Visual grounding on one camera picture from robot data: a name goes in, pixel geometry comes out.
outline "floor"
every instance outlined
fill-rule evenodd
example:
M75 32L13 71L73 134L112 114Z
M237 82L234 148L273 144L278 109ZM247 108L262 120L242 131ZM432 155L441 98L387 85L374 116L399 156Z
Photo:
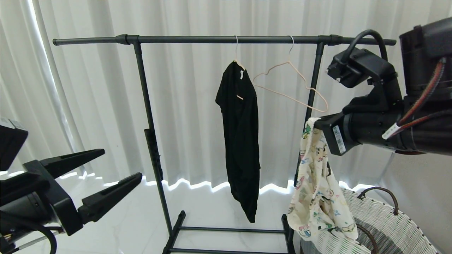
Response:
M68 178L60 180L71 195L76 207L81 199L101 190L101 180ZM239 227L257 229L282 229L281 216L286 212L290 194L268 190L258 201L256 223L247 221L239 203L233 199L228 186L212 191L210 186L191 189L181 183L165 193L174 223L181 210L185 210L185 226ZM40 237L29 235L18 245ZM168 239L157 187L142 182L107 215L96 223L68 237L58 235L58 254L154 254L161 253ZM256 234L235 232L182 231L175 248L219 249L242 251L286 252L282 234ZM28 247L19 254L47 254L45 240Z

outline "laundry basket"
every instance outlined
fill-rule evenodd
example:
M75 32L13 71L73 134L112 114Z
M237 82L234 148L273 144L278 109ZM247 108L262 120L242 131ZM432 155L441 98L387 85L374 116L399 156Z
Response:
M378 189L389 193L395 207L366 198L366 192ZM399 211L397 200L391 191L381 187L365 189L361 194L342 190L348 207L358 226L356 241L330 230L323 231L316 242L302 241L304 254L437 254L438 251L422 233L422 230L404 213Z

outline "black shirt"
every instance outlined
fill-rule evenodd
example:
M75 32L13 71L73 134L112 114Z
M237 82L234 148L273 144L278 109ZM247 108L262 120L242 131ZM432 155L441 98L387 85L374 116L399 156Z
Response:
M223 114L231 193L240 202L248 220L254 223L260 169L257 98L248 73L235 61L223 73L215 102Z

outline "white curtain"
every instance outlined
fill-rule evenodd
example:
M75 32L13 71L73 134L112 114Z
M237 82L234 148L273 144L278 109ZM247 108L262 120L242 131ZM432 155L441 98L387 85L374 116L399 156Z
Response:
M26 8L30 3L37 31L30 25L33 18ZM2 43L2 53L9 52L5 61L14 65L5 73L2 68L1 114L29 128L24 158L104 148L106 154L82 171L112 182L135 172L143 172L147 181L155 180L143 133L147 120L133 48L56 47L52 39L124 33L354 37L368 28L397 39L414 25L450 16L452 0L4 0L2 5L2 39L8 42ZM238 58L253 77L286 61L290 46L243 44ZM347 89L324 73L332 57L346 47L325 47L318 82L330 104L324 114L340 111L351 98L371 89L365 84ZM235 58L235 45L143 44L142 48L164 178L169 184L180 178L191 184L210 181L212 186L227 181L221 112L214 100L221 75ZM376 46L366 48L378 53ZM400 46L387 50L403 87ZM291 60L308 85L314 58L315 45L292 49ZM303 81L289 67L259 77L256 83L307 101ZM306 108L260 88L256 92L261 186L286 187L295 173ZM324 108L318 96L315 106ZM332 156L331 165L350 186L374 184L390 156L379 148L360 146L345 156Z

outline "basket handle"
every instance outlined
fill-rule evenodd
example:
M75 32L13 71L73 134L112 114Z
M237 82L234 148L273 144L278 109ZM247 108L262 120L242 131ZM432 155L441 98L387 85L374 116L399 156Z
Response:
M376 186L367 188L367 189L363 190L363 192L361 192L361 194L359 194L357 198L359 198L359 199L365 198L366 197L366 192L368 192L370 190L374 190L374 189L382 190L384 192L387 192L391 196L392 201L394 201L394 212L393 212L393 214L394 215L398 215L399 214L399 203L397 202L397 199L394 196L394 194L392 194L392 192L390 190L386 189L386 188L376 187Z
M362 226L360 226L358 223L356 223L356 227L361 230L362 232L364 232L364 234L367 235L367 237L369 237L370 241L372 242L372 246L373 249L371 250L371 254L377 254L378 253L378 246L377 246L377 241L375 241L375 238L373 238L372 234L367 231L367 229L363 228Z

